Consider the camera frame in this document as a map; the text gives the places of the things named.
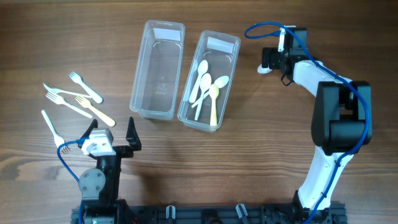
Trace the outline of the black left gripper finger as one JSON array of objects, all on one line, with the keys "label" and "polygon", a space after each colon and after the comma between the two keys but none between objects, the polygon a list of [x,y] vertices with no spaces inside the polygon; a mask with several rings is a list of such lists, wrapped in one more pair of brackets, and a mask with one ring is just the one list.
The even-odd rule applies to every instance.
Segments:
[{"label": "black left gripper finger", "polygon": [[83,133],[83,135],[79,139],[79,141],[78,141],[79,148],[82,148],[84,141],[89,138],[89,135],[92,132],[92,130],[94,130],[97,127],[98,127],[98,121],[97,121],[97,119],[94,119],[91,122],[91,124],[89,125],[88,129]]},{"label": "black left gripper finger", "polygon": [[142,149],[141,140],[137,134],[134,118],[132,116],[129,117],[127,125],[126,141],[129,143],[129,146],[133,151],[140,151]]}]

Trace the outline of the white plastic spoon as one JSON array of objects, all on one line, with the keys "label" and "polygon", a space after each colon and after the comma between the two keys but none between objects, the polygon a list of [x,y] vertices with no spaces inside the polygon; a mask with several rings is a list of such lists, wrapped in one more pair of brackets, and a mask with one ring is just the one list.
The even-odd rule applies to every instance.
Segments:
[{"label": "white plastic spoon", "polygon": [[204,93],[205,93],[205,91],[207,91],[209,89],[210,85],[211,85],[211,75],[209,73],[206,73],[206,74],[204,74],[204,76],[202,76],[201,82],[200,82],[201,95],[198,99],[197,110],[195,113],[195,121],[198,120],[198,117],[200,114]]},{"label": "white plastic spoon", "polygon": [[270,69],[268,67],[263,68],[262,65],[258,66],[258,68],[257,68],[257,72],[260,74],[267,74],[267,73],[270,73],[271,71],[272,71],[272,69]]}]

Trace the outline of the white spoon thin handle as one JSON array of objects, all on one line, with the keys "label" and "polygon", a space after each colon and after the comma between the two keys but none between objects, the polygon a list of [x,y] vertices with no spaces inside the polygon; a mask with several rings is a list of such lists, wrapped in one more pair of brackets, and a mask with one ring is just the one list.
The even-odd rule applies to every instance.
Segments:
[{"label": "white spoon thin handle", "polygon": [[[229,82],[229,77],[228,76],[222,76],[217,78],[214,81],[214,84],[218,87],[218,88],[223,88],[224,86],[226,86]],[[194,102],[191,107],[194,108],[199,104],[199,100],[196,100],[196,102]]]}]

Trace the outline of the yellow plastic spoon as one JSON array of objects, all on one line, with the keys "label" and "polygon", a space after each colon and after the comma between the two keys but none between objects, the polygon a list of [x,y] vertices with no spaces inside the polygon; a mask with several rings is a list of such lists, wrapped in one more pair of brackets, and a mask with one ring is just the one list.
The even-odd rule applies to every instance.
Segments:
[{"label": "yellow plastic spoon", "polygon": [[211,97],[210,125],[216,126],[218,124],[217,112],[216,112],[216,99],[219,95],[219,88],[215,83],[210,86],[209,95]]}]

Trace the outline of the white spoon wide handle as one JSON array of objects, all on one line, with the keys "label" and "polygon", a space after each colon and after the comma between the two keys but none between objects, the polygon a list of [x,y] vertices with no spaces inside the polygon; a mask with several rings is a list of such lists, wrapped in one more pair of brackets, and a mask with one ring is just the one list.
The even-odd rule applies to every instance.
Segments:
[{"label": "white spoon wide handle", "polygon": [[207,72],[207,70],[208,70],[208,62],[206,60],[202,60],[197,68],[198,76],[189,97],[190,103],[194,103],[197,100],[197,93],[200,85],[200,80],[201,77]]}]

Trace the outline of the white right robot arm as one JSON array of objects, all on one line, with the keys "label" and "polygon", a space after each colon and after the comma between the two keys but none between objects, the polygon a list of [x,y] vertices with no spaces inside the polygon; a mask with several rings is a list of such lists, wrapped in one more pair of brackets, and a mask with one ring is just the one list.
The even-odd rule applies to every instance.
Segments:
[{"label": "white right robot arm", "polygon": [[315,153],[303,184],[281,215],[288,222],[322,223],[332,218],[331,195],[343,169],[372,138],[371,87],[326,68],[309,54],[307,30],[282,26],[276,48],[264,48],[259,73],[280,70],[289,83],[315,97],[311,135]]}]

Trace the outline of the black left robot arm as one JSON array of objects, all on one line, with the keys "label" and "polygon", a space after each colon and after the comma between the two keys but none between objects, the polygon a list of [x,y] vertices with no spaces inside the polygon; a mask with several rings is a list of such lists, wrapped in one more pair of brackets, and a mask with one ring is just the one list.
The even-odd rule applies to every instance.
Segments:
[{"label": "black left robot arm", "polygon": [[81,205],[72,211],[71,222],[79,223],[139,223],[137,215],[124,199],[118,198],[121,159],[134,157],[142,149],[134,119],[129,118],[125,146],[113,146],[108,128],[99,129],[93,120],[78,140],[83,153],[96,160],[96,167],[82,173],[78,181]]}]

